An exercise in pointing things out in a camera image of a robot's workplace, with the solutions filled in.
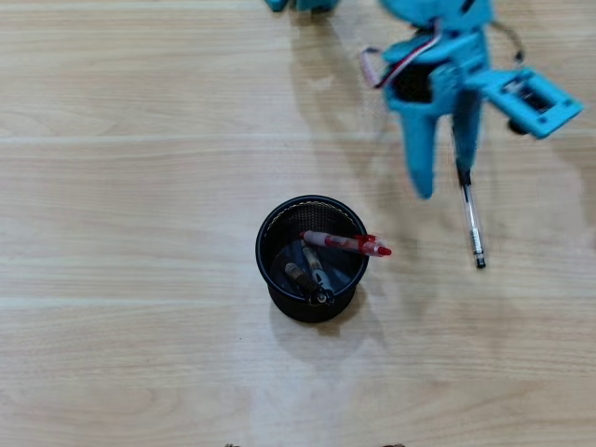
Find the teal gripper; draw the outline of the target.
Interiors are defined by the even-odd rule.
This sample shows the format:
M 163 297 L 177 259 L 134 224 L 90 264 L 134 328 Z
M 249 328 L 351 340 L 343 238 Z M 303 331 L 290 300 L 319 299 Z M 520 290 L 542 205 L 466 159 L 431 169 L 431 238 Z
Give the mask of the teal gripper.
M 477 91 L 464 90 L 465 83 L 489 66 L 484 32 L 443 34 L 383 87 L 388 109 L 400 113 L 406 167 L 421 198 L 430 199 L 434 191 L 438 116 L 453 114 L 455 164 L 459 171 L 471 171 L 482 98 Z

